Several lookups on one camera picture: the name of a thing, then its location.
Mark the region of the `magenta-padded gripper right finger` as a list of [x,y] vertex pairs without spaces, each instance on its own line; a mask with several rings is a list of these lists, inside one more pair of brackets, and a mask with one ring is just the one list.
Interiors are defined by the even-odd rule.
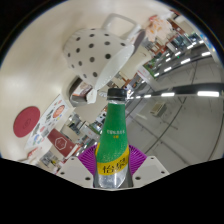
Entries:
[[134,188],[140,188],[169,174],[155,156],[146,156],[142,151],[130,145],[129,172]]

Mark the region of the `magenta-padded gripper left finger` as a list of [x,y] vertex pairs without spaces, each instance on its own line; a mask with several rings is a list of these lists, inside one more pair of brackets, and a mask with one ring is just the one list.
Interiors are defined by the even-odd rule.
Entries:
[[84,188],[94,187],[96,173],[96,146],[91,146],[78,157],[70,157],[58,171],[57,176]]

